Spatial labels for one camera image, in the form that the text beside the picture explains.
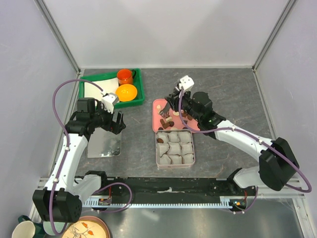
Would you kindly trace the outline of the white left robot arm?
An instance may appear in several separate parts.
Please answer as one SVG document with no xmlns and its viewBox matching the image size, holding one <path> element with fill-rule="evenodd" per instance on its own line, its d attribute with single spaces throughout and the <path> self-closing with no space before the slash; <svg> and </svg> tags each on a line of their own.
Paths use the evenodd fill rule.
<svg viewBox="0 0 317 238">
<path fill-rule="evenodd" d="M 100 101 L 78 99 L 77 110 L 65 125 L 66 133 L 54 170 L 44 188 L 35 190 L 33 194 L 33 202 L 43 221 L 75 223 L 83 203 L 94 192 L 98 195 L 107 193 L 109 184 L 104 172 L 88 172 L 78 183 L 75 182 L 75 174 L 95 129 L 120 134 L 126 128 L 123 113 L 114 111 L 118 101 L 113 93 L 106 94 Z"/>
</svg>

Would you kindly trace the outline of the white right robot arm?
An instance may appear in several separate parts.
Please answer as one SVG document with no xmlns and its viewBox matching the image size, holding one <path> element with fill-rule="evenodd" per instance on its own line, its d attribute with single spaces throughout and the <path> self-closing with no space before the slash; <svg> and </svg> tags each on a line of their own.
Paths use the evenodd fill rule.
<svg viewBox="0 0 317 238">
<path fill-rule="evenodd" d="M 299 169 L 299 164 L 289 143 L 279 137 L 275 140 L 260 137 L 236 126 L 212 108 L 212 101 L 205 92 L 173 92 L 166 98 L 174 111 L 183 111 L 196 122 L 196 133 L 226 142 L 250 155 L 258 166 L 236 169 L 227 182 L 228 192 L 240 194 L 252 185 L 266 185 L 280 191 Z"/>
</svg>

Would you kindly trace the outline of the pink chocolate tin box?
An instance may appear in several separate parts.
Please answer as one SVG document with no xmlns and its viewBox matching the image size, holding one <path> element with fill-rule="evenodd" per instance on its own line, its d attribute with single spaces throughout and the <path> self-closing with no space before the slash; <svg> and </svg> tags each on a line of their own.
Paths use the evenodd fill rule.
<svg viewBox="0 0 317 238">
<path fill-rule="evenodd" d="M 156 164 L 158 169 L 187 169 L 194 165 L 195 149 L 190 130 L 156 132 Z"/>
</svg>

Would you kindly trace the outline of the pink tray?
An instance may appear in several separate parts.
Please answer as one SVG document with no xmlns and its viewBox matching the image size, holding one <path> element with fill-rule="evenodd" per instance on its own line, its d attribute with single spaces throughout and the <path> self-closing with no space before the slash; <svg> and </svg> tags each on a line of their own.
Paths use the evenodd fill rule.
<svg viewBox="0 0 317 238">
<path fill-rule="evenodd" d="M 167 101 L 165 99 L 156 99 L 153 101 L 153 106 L 152 106 L 152 128 L 154 132 L 157 132 L 159 128 L 162 127 L 161 120 L 164 118 L 159 114 L 160 111 L 165 107 Z M 156 107 L 157 105 L 161 105 L 161 109 L 158 110 Z M 172 121 L 174 122 L 174 126 L 177 129 L 183 129 L 184 125 L 182 124 L 180 120 L 180 116 L 178 113 L 175 113 L 172 109 L 169 110 L 169 115 L 172 118 Z M 188 118 L 183 118 L 184 121 L 187 123 L 187 125 L 195 130 L 200 130 L 197 126 L 197 122 L 192 119 L 189 120 Z"/>
</svg>

